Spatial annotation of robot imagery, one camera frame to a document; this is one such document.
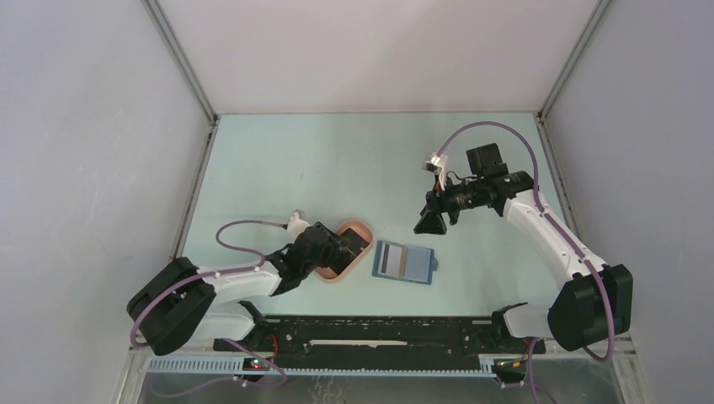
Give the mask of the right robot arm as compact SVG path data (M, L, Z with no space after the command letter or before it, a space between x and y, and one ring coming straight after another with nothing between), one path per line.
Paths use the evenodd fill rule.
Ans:
M491 344L510 352L524 338L555 340L569 352L626 333L631 325L633 277L623 264L609 265L554 215L534 179L510 172L494 143L466 153L471 176L454 183L447 156L431 154L424 170L434 175L417 234L444 235L463 210L487 206L526 236L548 266L558 295L548 306L518 303L493 313Z

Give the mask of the pink oval tray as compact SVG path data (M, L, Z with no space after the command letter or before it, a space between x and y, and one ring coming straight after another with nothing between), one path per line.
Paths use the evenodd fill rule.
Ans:
M348 219L343 222L334 232L340 236L348 228L353 228L358 232L363 238L365 238L369 246L360 255L360 258L353 263L351 263L346 268L340 268L338 264L332 264L328 267L317 267L314 271L316 276L323 282L328 284L335 284L343 280L349 274L354 272L360 264L362 264L368 257L370 250L374 246L375 236L370 227L368 227L363 221L357 219Z

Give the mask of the gold credit card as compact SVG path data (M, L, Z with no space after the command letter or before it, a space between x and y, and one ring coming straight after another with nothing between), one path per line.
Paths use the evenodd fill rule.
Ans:
M408 258L408 248L406 246L401 246L400 253L399 253L398 266L397 266L397 278L398 279L405 278L407 258Z

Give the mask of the blue card holder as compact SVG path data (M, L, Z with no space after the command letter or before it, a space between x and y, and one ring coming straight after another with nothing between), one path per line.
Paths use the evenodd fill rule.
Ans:
M406 246L408 248L405 278L398 279L380 274L382 248L384 243ZM377 278L390 279L415 284L432 284L433 274L438 270L439 262L434 250L426 247L409 246L395 242L378 241L372 275Z

